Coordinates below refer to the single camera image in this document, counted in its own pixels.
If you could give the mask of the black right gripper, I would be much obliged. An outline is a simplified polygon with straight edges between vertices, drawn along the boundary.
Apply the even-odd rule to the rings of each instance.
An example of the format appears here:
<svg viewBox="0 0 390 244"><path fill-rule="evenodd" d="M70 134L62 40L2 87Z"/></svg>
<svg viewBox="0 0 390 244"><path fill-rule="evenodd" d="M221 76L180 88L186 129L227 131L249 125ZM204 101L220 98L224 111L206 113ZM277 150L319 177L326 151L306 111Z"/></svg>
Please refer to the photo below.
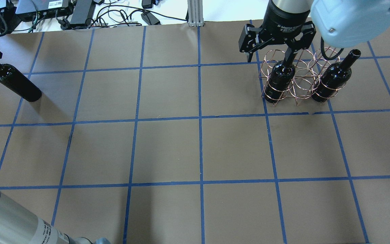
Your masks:
<svg viewBox="0 0 390 244"><path fill-rule="evenodd" d="M308 21L309 0L269 0L264 19L259 27L244 25L238 47L251 62L254 53L266 46L287 45L285 66L291 66L299 50L308 49L316 35L312 21Z"/></svg>

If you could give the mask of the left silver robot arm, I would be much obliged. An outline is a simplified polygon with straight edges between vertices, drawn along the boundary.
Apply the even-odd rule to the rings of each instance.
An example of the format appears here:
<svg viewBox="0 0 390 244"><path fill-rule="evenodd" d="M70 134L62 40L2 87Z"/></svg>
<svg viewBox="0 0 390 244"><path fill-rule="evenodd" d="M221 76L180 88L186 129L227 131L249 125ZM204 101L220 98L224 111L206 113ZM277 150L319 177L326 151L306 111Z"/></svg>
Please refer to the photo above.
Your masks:
<svg viewBox="0 0 390 244"><path fill-rule="evenodd" d="M0 243L109 244L100 213L76 219L103 189L63 174L78 120L92 32L38 32L0 38L1 63L15 65L42 90L28 102L0 84Z"/></svg>

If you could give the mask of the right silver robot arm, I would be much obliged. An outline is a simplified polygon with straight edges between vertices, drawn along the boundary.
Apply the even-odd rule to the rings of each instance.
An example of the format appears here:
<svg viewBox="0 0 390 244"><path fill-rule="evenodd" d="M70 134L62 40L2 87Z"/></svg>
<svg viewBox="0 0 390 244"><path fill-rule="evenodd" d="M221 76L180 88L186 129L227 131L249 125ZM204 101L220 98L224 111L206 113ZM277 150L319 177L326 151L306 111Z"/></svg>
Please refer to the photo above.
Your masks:
<svg viewBox="0 0 390 244"><path fill-rule="evenodd" d="M244 25L238 47L251 62L255 51L285 44L288 61L308 49L317 32L323 43L349 48L389 27L390 0L270 0L262 25Z"/></svg>

